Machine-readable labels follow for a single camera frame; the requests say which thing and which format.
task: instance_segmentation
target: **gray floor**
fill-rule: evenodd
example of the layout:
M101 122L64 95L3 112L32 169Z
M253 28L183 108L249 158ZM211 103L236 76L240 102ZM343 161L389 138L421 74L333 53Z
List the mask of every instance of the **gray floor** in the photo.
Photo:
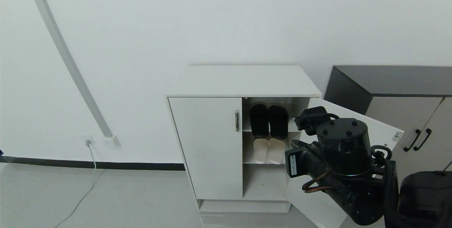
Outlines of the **gray floor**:
M92 169L0 163L1 228L53 228L91 186ZM60 228L316 228L289 214L199 215L185 171L98 170Z

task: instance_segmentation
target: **black slipper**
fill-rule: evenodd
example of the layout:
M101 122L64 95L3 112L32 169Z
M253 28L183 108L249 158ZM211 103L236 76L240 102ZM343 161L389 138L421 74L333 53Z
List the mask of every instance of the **black slipper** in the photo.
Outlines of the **black slipper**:
M289 131L289 114L281 106L273 105L268 109L268 121L270 122L270 134L278 140L287 139Z
M250 109L251 132L256 138L268 136L268 109L264 104L256 104Z

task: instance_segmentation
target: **cabinet door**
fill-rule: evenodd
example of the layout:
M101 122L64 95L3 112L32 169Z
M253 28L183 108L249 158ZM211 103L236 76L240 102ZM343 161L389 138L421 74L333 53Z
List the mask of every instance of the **cabinet door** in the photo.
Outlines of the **cabinet door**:
M374 97L366 116L405 131L403 138L392 150L392 160L400 162L417 137L416 130L422 131L435 112L442 97Z
M196 198L242 199L242 99L168 100Z
M390 125L386 125L323 99L311 98L308 107L312 108L317 106L323 106L327 112L334 113L339 117L352 117L365 122L368 126L371 146L386 144L389 149L393 149L397 144L397 141L399 141L400 137L403 135L402 130ZM300 140L311 143L312 141L317 141L317 136L308 136L305 132L302 132ZM347 217L347 214L333 201L333 199L323 192L311 194L304 193L302 191L302 186L310 180L311 177L308 175L290 179L289 188L287 189L287 200L318 227L340 227Z
M415 151L413 147L413 151L408 152L402 163L397 164L399 178L403 179L419 171L444 170L449 165L452 157L451 118L452 98L445 98L426 124L420 141L415 144L419 149ZM426 139L428 129L431 130L431 135Z

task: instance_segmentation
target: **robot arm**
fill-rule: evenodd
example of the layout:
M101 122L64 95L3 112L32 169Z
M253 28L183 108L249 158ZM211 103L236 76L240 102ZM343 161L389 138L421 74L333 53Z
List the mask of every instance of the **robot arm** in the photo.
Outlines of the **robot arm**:
M383 215L387 228L446 228L452 222L452 172L408 176L399 195L391 150L371 147L364 122L339 118L324 107L304 110L295 122L318 139L310 144L293 140L286 151L289 176L312 178L302 187L305 193L328 194L358 225L370 225ZM427 178L427 185L419 185Z

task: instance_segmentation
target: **white shoe cabinet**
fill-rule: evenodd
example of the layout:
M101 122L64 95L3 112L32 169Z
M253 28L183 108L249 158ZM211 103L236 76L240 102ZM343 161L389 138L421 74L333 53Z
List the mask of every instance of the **white shoe cabinet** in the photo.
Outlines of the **white shoe cabinet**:
M254 104L287 109L287 142L317 140L298 131L293 120L303 109L316 106L367 123L371 144L392 149L403 134L324 101L298 65L189 66L168 88L165 100L197 206L203 212L289 212L293 204L319 227L338 228L346 218L327 194L303 193L301 187L310 177L289 179L285 161L281 165L253 162L248 112Z

